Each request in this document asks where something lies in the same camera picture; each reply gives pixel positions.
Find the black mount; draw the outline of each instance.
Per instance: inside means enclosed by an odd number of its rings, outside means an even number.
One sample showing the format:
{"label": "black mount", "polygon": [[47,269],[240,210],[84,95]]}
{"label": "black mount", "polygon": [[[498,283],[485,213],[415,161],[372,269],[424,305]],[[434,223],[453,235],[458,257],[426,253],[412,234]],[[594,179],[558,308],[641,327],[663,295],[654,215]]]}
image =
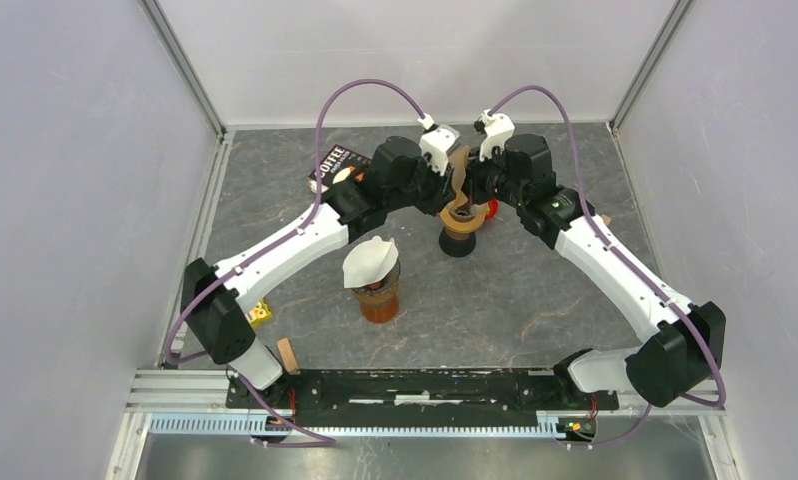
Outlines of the black mount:
{"label": "black mount", "polygon": [[[261,408],[239,379],[230,382],[227,408]],[[300,370],[263,394],[272,407],[290,408],[293,392],[295,420],[309,427],[536,426],[538,410],[591,409],[590,394],[562,388],[549,370],[528,368]],[[424,392],[460,403],[395,404],[398,395]],[[598,410],[620,408],[616,394],[598,392],[595,399]]]}
{"label": "black mount", "polygon": [[416,207],[435,215],[455,199],[451,168],[444,175],[432,171],[420,146],[405,137],[379,145],[362,173],[332,185],[323,197],[348,225],[350,243],[384,225],[390,212]]}
{"label": "black mount", "polygon": [[[484,161],[474,149],[463,192],[476,205],[494,198],[510,205],[523,227],[549,248],[555,248],[558,232],[568,230],[583,213],[578,193],[556,184],[552,153],[539,135],[514,135],[504,151],[494,149]],[[593,215],[593,206],[588,208]]]}
{"label": "black mount", "polygon": [[[216,270],[203,258],[187,265],[181,287],[181,310],[216,280]],[[187,317],[190,330],[217,365],[225,365],[243,355],[255,341],[255,331],[236,299],[236,290],[220,285]]]}
{"label": "black mount", "polygon": [[467,238],[456,240],[446,233],[446,227],[440,230],[440,237],[437,239],[440,250],[452,258],[462,258],[473,253],[476,249],[476,232],[467,234]]}
{"label": "black mount", "polygon": [[[723,357],[726,316],[711,302],[691,306],[688,318],[705,339],[719,367]],[[658,325],[652,336],[635,354],[626,358],[626,374],[641,397],[656,407],[666,407],[673,400],[711,376],[702,350],[681,320]],[[552,368],[561,385],[571,394],[578,392],[567,369],[574,360],[590,352],[580,350]]]}

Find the gray marble surface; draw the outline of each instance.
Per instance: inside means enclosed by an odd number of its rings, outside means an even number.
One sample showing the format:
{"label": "gray marble surface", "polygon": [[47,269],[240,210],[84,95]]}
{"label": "gray marble surface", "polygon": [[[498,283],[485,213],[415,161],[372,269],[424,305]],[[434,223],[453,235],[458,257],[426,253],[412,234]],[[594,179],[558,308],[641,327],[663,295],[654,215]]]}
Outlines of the gray marble surface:
{"label": "gray marble surface", "polygon": [[[470,126],[457,129],[478,145]],[[576,127],[588,199],[612,218],[611,229],[647,266],[654,261],[620,158],[606,127]],[[573,158],[560,124],[518,125],[544,135],[559,183],[575,185]],[[388,136],[418,138],[417,127],[329,129],[323,149],[338,143],[371,155]],[[239,253],[294,220],[313,194],[313,130],[240,131],[234,138],[206,258]],[[402,262],[401,308],[387,324],[363,319],[343,288],[341,265],[351,249],[326,255],[266,298],[274,317],[258,337],[275,350],[289,337],[304,368],[549,366],[576,350],[636,344],[628,323],[577,268],[525,232],[505,207],[478,233],[475,252],[444,255],[442,224],[414,209],[391,214],[371,234],[395,238]],[[186,350],[199,348],[190,335]],[[207,358],[188,368],[215,368]]]}

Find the red object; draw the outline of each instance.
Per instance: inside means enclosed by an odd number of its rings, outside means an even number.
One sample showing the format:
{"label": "red object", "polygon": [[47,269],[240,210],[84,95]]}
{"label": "red object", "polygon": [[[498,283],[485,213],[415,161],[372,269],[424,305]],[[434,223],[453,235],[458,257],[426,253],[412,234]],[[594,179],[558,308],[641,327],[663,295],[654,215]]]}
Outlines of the red object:
{"label": "red object", "polygon": [[596,393],[590,394],[590,415],[587,417],[587,421],[590,422],[594,418],[596,418],[596,414],[599,413],[599,407],[596,404]]}
{"label": "red object", "polygon": [[287,396],[290,398],[290,419],[295,421],[296,420],[296,389],[291,388],[290,391],[287,393]]}
{"label": "red object", "polygon": [[487,202],[487,214],[484,216],[484,221],[489,222],[493,220],[493,217],[496,216],[496,213],[499,211],[499,202],[496,199],[493,199]]}

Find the white bracket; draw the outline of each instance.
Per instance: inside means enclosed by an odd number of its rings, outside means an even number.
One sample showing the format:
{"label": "white bracket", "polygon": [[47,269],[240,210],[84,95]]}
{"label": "white bracket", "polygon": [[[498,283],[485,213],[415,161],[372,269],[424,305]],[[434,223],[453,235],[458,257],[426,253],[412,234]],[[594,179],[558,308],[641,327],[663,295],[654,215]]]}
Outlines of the white bracket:
{"label": "white bracket", "polygon": [[481,120],[484,123],[484,141],[481,142],[479,149],[479,161],[483,162],[493,157],[493,148],[499,147],[500,151],[505,150],[505,142],[514,135],[514,122],[508,115],[495,113],[489,115],[490,109],[481,112]]}
{"label": "white bracket", "polygon": [[626,358],[638,350],[638,347],[604,352],[591,350],[573,360],[567,367],[567,372],[576,387],[583,392],[634,391],[632,382],[626,374]]}
{"label": "white bracket", "polygon": [[427,113],[423,116],[423,118],[418,118],[417,122],[423,126],[423,130],[428,130],[434,126],[434,119],[431,118],[431,115]]}
{"label": "white bracket", "polygon": [[446,175],[449,154],[458,145],[460,136],[461,134],[454,128],[441,125],[420,137],[420,150],[423,154],[431,156],[428,165],[434,173],[440,174],[441,177]]}

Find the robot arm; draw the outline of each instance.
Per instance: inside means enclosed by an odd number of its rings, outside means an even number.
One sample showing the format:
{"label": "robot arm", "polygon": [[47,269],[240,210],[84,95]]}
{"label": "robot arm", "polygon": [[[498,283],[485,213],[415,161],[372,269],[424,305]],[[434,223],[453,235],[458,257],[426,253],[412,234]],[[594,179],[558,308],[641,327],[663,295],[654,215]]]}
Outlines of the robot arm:
{"label": "robot arm", "polygon": [[[187,324],[214,363],[230,364],[255,388],[271,385],[282,369],[255,336],[243,312],[251,310],[279,283],[317,258],[337,250],[384,224],[387,214],[416,207],[433,215],[451,200],[451,171],[445,163],[457,146],[457,132],[432,125],[419,145],[390,137],[376,149],[372,162],[354,178],[335,183],[309,225],[299,228],[308,212],[248,250],[213,267],[199,258],[184,272],[182,309],[206,287],[229,271],[236,275],[199,304]],[[290,235],[268,254],[241,268],[244,259]]]}
{"label": "robot arm", "polygon": [[[696,306],[670,288],[620,243],[591,205],[589,212],[582,212],[578,193],[556,184],[545,139],[514,136],[506,115],[490,116],[486,111],[475,126],[487,138],[470,160],[464,193],[473,203],[496,198],[514,207],[526,230],[570,260],[614,302],[642,342],[629,349],[577,352],[556,365],[555,374],[573,393],[636,390],[658,407],[705,380],[710,375],[705,358],[670,305],[691,319],[718,365],[723,312],[710,302]],[[597,238],[585,215],[593,216],[610,244]],[[659,285],[669,300],[662,301],[618,255]]]}

